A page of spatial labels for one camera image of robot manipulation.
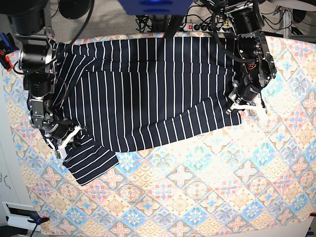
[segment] navy striped shirt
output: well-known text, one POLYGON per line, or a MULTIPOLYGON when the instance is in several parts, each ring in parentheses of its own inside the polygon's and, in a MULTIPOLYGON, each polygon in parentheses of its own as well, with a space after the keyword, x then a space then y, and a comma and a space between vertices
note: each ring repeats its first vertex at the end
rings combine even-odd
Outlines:
MULTIPOLYGON (((235 50, 236 42, 223 39, 235 50)), ((58 50, 65 47, 58 45, 58 50)), ((64 165, 85 185, 132 152, 241 123, 225 113, 240 64, 213 38, 113 40, 73 45, 57 62, 67 85, 60 105, 82 128, 79 148, 67 147, 64 165)), ((65 89, 58 80, 54 103, 65 89)))

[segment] floral tile pattern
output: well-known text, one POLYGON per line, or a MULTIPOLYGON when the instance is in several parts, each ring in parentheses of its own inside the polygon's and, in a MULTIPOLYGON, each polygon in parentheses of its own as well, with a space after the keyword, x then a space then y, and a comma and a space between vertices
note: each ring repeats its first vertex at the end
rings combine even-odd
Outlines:
MULTIPOLYGON (((208 37, 177 33, 177 37, 208 37)), ((76 44, 163 37, 136 34, 76 44)), ((267 38, 278 69, 262 91, 266 118, 182 142, 117 153, 119 165, 86 186, 55 160, 26 115, 22 77, 0 68, 12 138, 45 235, 206 237, 277 228, 316 210, 316 47, 267 38)), ((10 54, 12 63, 18 52, 10 54)))

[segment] power strip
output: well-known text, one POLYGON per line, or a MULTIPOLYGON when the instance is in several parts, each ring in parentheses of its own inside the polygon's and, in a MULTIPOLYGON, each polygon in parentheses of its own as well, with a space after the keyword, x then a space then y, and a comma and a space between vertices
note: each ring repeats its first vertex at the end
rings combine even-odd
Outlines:
MULTIPOLYGON (((222 26, 221 28, 217 28, 217 32, 219 33, 227 33, 229 32, 230 26, 222 26)), ((195 23, 187 23, 183 28, 183 31, 186 32, 212 32, 211 26, 207 26, 207 24, 195 24, 195 23)))

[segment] striped shirt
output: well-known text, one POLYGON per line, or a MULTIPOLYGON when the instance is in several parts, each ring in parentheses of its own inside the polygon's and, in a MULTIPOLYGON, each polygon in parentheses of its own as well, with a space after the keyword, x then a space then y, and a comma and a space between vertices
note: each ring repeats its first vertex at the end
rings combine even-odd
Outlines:
MULTIPOLYGON (((235 41, 223 39, 230 51, 235 41)), ((58 50, 65 47, 58 45, 58 50)), ((73 45, 57 62, 67 85, 60 113, 77 121, 82 144, 63 165, 85 185, 132 152, 241 123, 225 113, 240 64, 213 38, 113 40, 73 45)), ((65 89, 58 80, 54 103, 65 89)))

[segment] patterned tablecloth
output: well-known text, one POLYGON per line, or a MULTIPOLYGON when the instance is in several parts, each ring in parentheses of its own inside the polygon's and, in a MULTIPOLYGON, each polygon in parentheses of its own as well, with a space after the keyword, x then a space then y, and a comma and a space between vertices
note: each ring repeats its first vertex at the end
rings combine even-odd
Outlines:
MULTIPOLYGON (((178 37, 207 37, 179 33, 178 37)), ((78 40, 88 43, 161 34, 78 40)), ((17 159, 46 235, 182 237, 306 221, 316 210, 316 47, 268 38, 278 69, 263 90, 266 118, 141 152, 88 185, 54 160, 26 115, 22 77, 1 69, 17 159)), ((11 61, 18 53, 11 54, 11 61)))

